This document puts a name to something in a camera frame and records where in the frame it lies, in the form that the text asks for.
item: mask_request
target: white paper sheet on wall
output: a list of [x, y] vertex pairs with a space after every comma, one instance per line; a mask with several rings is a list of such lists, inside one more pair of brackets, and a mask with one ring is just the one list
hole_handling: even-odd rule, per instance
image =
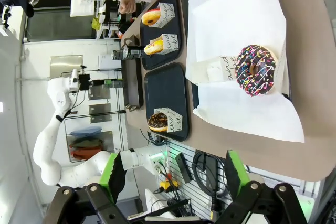
[[210, 124], [277, 140], [304, 142], [300, 119], [281, 93], [286, 66], [286, 19], [278, 0], [190, 0], [186, 77], [191, 65], [218, 56], [237, 56], [259, 44], [278, 58], [276, 91], [250, 97], [236, 81], [202, 83], [194, 114]]

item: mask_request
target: table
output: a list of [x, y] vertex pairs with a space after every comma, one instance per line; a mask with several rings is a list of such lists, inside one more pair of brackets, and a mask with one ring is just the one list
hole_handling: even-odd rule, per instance
[[[225, 157], [227, 149], [235, 149], [246, 165], [316, 182], [329, 175], [336, 164], [333, 32], [323, 0], [279, 1], [287, 20], [286, 52], [292, 101], [301, 119], [305, 143], [272, 140], [206, 123], [192, 113], [191, 83], [188, 82], [191, 130], [184, 144], [221, 157]], [[140, 38], [140, 17], [124, 38], [132, 35]], [[186, 49], [184, 39], [181, 55], [174, 61], [184, 68]], [[142, 78], [146, 72], [142, 68]], [[139, 111], [127, 112], [127, 120], [130, 125], [148, 131], [145, 105]]]

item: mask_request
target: screw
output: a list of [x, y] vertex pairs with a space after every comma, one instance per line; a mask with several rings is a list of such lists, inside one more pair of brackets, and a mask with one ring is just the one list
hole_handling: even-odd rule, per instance
[[280, 187], [279, 187], [279, 190], [280, 190], [281, 192], [284, 192], [284, 191], [287, 190], [287, 188], [286, 188], [285, 186], [280, 186]]
[[253, 183], [253, 184], [251, 185], [251, 188], [252, 188], [253, 190], [256, 190], [256, 189], [258, 189], [258, 184], [256, 184], [256, 183]]

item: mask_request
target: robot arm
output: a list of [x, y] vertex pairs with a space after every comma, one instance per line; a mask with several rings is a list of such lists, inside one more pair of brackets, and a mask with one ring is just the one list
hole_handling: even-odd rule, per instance
[[[101, 151], [80, 165], [64, 169], [52, 159], [59, 127], [72, 108], [70, 93], [77, 93], [79, 89], [76, 69], [70, 78], [55, 78], [48, 83], [48, 95], [56, 111], [36, 140], [33, 159], [41, 168], [43, 182], [50, 186], [59, 184], [72, 188], [82, 187], [91, 177], [101, 176], [110, 158], [110, 153]], [[159, 161], [165, 163], [162, 151], [157, 146], [124, 151], [121, 153], [121, 159], [125, 170], [144, 166], [152, 174], [158, 174]]]

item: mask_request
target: tabletop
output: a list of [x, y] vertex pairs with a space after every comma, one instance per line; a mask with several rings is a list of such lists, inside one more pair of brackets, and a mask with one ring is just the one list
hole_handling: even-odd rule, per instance
[[[324, 0], [279, 1], [287, 20], [286, 53], [292, 102], [302, 123], [305, 143], [278, 141], [208, 124], [192, 113], [192, 89], [187, 81], [191, 130], [183, 144], [221, 157], [225, 157], [228, 149], [235, 149], [246, 165], [316, 182], [329, 175], [336, 164], [334, 36]], [[140, 38], [140, 17], [124, 38], [132, 35]], [[186, 50], [183, 39], [181, 55], [173, 61], [184, 69]], [[142, 68], [142, 78], [146, 73]], [[145, 105], [138, 111], [127, 112], [127, 120], [134, 127], [149, 130]]]

